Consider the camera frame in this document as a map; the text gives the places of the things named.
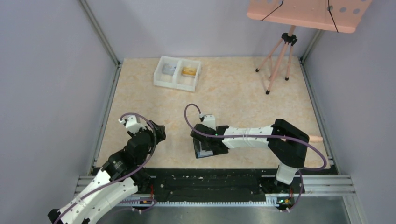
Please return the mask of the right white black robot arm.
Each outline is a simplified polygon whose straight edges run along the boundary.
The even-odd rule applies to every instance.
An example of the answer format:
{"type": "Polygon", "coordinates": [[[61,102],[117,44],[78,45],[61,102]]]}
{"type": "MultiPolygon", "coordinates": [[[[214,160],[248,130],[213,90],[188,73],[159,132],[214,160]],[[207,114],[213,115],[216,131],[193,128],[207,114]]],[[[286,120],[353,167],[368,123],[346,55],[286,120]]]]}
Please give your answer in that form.
{"type": "Polygon", "coordinates": [[[198,159],[244,147],[269,149],[280,161],[276,180],[286,185],[291,185],[295,173],[304,167],[310,140],[309,135],[283,119],[259,128],[213,126],[202,121],[195,125],[190,136],[198,159]]]}

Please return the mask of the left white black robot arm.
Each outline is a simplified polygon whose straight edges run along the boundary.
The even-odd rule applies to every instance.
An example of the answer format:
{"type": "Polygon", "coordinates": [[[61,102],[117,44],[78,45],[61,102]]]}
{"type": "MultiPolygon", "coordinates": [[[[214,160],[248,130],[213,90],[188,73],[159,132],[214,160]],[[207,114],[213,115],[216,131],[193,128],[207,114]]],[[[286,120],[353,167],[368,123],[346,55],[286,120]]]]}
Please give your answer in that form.
{"type": "Polygon", "coordinates": [[[52,209],[53,224],[95,224],[126,197],[145,192],[150,175],[144,165],[158,143],[166,139],[165,126],[149,121],[142,124],[136,116],[120,123],[130,136],[127,144],[109,156],[90,183],[66,206],[52,209]]]}

